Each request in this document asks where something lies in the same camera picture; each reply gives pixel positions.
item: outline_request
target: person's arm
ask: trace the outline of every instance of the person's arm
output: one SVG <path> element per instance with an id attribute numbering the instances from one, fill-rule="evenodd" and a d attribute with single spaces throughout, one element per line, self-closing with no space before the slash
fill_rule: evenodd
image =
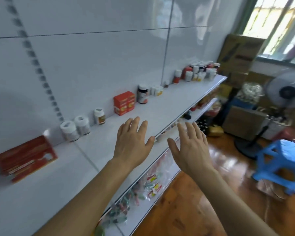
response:
<path id="1" fill-rule="evenodd" d="M 229 236 L 277 236 L 227 185 L 213 168 L 206 136 L 196 123 L 178 124 L 180 150 L 173 139 L 169 148 L 177 165 L 205 194 Z"/>
<path id="2" fill-rule="evenodd" d="M 139 130 L 139 117 L 128 119 L 118 130 L 114 157 L 35 236 L 90 236 L 119 186 L 149 155 L 154 137 L 144 144 L 147 121 Z"/>

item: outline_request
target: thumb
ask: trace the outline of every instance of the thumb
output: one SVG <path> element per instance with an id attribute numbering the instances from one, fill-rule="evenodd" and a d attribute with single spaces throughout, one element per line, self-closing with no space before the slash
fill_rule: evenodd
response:
<path id="1" fill-rule="evenodd" d="M 148 141 L 146 142 L 146 144 L 145 144 L 145 148 L 146 148 L 146 150 L 148 152 L 148 155 L 150 154 L 150 151 L 152 150 L 154 142 L 155 142 L 155 137 L 150 137 L 148 139 Z"/>
<path id="2" fill-rule="evenodd" d="M 168 143 L 169 149 L 170 149 L 173 157 L 176 158 L 179 155 L 179 149 L 176 145 L 176 142 L 173 139 L 168 138 L 167 143 Z"/>

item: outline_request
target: standing fan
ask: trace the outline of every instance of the standing fan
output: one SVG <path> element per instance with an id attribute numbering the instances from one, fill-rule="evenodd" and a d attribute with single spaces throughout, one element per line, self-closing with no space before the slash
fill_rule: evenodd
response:
<path id="1" fill-rule="evenodd" d="M 256 159 L 256 154 L 262 150 L 257 140 L 268 130 L 270 124 L 284 115 L 285 109 L 295 108 L 295 69 L 288 68 L 275 74 L 275 78 L 264 86 L 264 93 L 278 107 L 278 111 L 251 142 L 241 138 L 234 141 L 237 150 L 251 159 Z"/>

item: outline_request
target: floor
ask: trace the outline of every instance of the floor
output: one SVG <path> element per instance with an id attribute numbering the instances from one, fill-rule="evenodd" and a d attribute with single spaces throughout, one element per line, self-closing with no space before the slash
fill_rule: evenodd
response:
<path id="1" fill-rule="evenodd" d="M 236 150 L 232 136 L 224 134 L 208 141 L 214 167 L 236 194 L 279 235 L 295 236 L 295 195 L 277 200 L 258 190 L 257 182 L 250 178 L 255 162 Z M 290 177 L 289 172 L 282 174 Z M 277 186 L 274 189 L 281 193 Z M 224 236 L 226 233 L 204 194 L 188 175 L 180 172 L 133 235 Z"/>

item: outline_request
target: blue stool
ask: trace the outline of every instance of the blue stool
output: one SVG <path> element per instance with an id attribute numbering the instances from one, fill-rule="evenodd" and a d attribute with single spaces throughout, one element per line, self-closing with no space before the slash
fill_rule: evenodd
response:
<path id="1" fill-rule="evenodd" d="M 274 156 L 269 162 L 264 162 L 264 154 Z M 287 168 L 295 174 L 295 143 L 287 140 L 277 140 L 269 146 L 263 148 L 257 154 L 258 169 L 252 177 L 255 180 L 267 179 L 279 185 L 286 187 L 286 194 L 293 194 L 295 192 L 295 181 L 288 181 L 275 174 L 280 168 Z"/>

